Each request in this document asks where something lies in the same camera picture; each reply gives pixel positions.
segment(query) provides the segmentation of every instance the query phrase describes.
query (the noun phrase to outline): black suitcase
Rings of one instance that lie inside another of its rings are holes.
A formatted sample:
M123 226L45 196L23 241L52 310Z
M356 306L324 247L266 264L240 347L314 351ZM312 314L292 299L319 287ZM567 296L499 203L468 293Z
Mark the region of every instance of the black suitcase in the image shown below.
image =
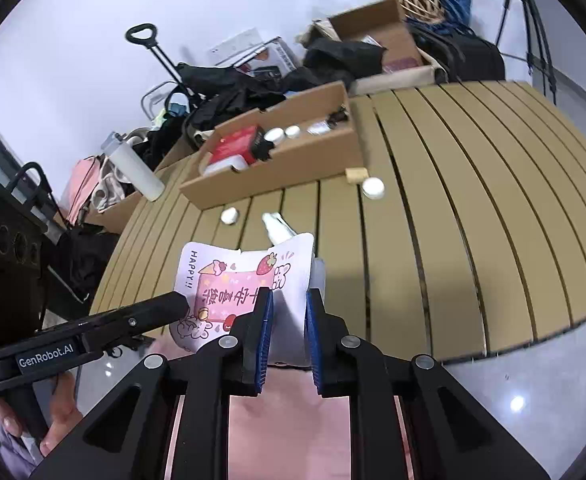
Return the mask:
M409 30L417 46L444 67L451 82L500 81L506 77L498 48L470 29L468 34L454 30L445 36L411 23Z

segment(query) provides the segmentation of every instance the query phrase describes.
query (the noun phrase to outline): finger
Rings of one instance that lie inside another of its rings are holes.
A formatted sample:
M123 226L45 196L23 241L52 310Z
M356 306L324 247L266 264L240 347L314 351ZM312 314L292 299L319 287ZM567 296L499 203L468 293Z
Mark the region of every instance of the finger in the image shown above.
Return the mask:
M64 422L66 417L76 409L75 378L70 372L64 372L57 377L57 387L51 397L50 412L53 422Z
M4 399L0 399L0 421L2 422L4 430L12 434L12 436L17 438L22 436L22 425L15 416L12 407L10 407L8 402Z
M55 446L57 446L57 444L59 444L62 439L67 436L75 426L77 426L80 420L82 420L82 414L77 408L75 408L74 410L71 410L71 413L66 416L63 422L53 422L48 433L44 437L44 440L39 444L39 450L42 455L48 456Z

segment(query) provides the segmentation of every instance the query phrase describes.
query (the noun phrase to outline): luggage handle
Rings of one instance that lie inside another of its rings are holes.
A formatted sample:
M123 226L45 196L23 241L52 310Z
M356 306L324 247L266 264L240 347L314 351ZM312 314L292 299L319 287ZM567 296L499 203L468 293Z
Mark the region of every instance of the luggage handle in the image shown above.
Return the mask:
M144 30L151 31L149 38L136 38L133 36L133 34L138 34ZM125 37L129 43L143 45L144 47L151 49L157 46L157 27L155 27L153 23L142 23L141 25L135 25L135 27L131 27L126 31Z

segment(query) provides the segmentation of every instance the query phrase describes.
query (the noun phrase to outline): table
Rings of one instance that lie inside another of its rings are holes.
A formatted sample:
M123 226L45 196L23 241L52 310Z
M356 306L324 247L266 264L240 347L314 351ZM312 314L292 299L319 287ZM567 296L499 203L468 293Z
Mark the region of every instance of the table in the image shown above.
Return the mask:
M586 139L527 84L485 82L352 99L371 200L344 176L200 211L179 193L141 200L91 313L172 290L189 241L270 247L262 213L310 232L326 262L326 310L401 358L495 355L586 319ZM150 333L159 335L164 329Z

